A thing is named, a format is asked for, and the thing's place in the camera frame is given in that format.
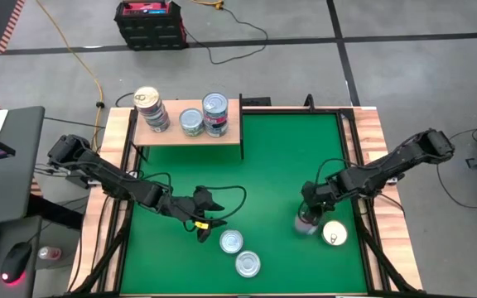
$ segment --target wooden platform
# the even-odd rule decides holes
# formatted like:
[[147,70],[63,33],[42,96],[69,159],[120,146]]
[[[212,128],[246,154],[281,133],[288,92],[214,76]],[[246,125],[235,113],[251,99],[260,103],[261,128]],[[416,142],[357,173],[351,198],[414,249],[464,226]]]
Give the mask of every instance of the wooden platform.
[[188,108],[202,110],[200,99],[163,100],[169,113],[171,125],[164,132],[154,132],[145,122],[144,117],[137,116],[137,126],[133,143],[136,146],[193,146],[193,145],[238,145],[240,144],[239,100],[230,99],[228,106],[228,131],[222,137],[211,137],[203,132],[197,137],[183,133],[180,125],[180,114]]

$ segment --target stacked cans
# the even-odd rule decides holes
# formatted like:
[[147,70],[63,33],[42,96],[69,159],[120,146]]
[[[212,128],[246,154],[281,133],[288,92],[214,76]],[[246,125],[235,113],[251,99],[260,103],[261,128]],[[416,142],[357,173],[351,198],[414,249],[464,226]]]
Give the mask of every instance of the stacked cans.
[[222,137],[228,131],[228,99],[220,93],[210,93],[202,100],[204,126],[207,134]]
[[141,87],[133,94],[133,104],[154,132],[164,132],[171,125],[165,105],[153,87]]
[[204,116],[196,108],[188,108],[180,114],[181,129],[187,136],[196,137],[204,131]]

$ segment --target table leg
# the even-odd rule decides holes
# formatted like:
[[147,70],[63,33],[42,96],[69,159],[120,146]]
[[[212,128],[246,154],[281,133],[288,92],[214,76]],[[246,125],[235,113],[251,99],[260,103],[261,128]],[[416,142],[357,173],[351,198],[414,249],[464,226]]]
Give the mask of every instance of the table leg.
[[27,216],[40,215],[43,219],[65,225],[67,228],[80,230],[82,227],[81,213],[52,203],[40,196],[31,194],[27,207]]

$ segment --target green mat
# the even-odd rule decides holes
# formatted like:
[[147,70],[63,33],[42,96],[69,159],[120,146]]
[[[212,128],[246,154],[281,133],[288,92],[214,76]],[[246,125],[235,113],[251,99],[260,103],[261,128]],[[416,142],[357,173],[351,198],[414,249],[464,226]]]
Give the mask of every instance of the green mat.
[[[329,219],[342,222],[347,242],[331,247],[320,236],[294,230],[301,186],[314,180],[318,165],[342,158],[334,115],[244,115],[244,160],[238,146],[153,147],[141,170],[172,175],[175,195],[192,195],[196,185],[242,185],[244,207],[228,219],[239,230],[243,249],[257,253],[261,271],[243,278],[236,255],[221,251],[217,228],[205,243],[181,222],[135,207],[126,255],[123,294],[267,294],[366,292],[364,268],[349,201],[336,205]],[[342,168],[333,162],[322,176]],[[240,190],[213,191],[226,210],[242,198]]]

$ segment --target concrete floor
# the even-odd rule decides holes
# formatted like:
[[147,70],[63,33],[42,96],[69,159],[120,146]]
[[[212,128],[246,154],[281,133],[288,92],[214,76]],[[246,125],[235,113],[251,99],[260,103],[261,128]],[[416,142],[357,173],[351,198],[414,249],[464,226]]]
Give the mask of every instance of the concrete floor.
[[[113,22],[118,0],[43,0],[72,46],[122,45]],[[189,31],[200,41],[259,39],[225,12],[180,0]],[[335,0],[344,36],[477,32],[477,1]],[[331,37],[325,0],[228,0],[226,6],[271,38]],[[62,47],[35,1],[26,2],[9,49]],[[477,127],[477,39],[346,44],[362,105],[377,106],[388,146],[428,127],[449,136]],[[216,60],[257,47],[214,49]],[[205,49],[103,52],[81,55],[113,106],[121,94],[156,86],[164,99],[199,99],[209,91],[230,97],[271,96],[274,105],[301,105],[308,93],[321,105],[351,105],[335,44],[269,46],[225,65],[209,63]],[[92,123],[98,94],[93,80],[70,54],[0,56],[3,108],[46,107],[46,115]],[[38,162],[61,134],[91,137],[93,129],[45,121]],[[458,200],[477,205],[477,171],[464,159],[477,152],[469,134],[454,139],[456,157],[441,168]],[[85,191],[60,178],[38,177],[55,202]],[[399,184],[424,288],[430,293],[477,296],[477,209],[454,204],[441,189],[434,166],[409,171]],[[70,270],[37,274],[34,296],[60,294]]]

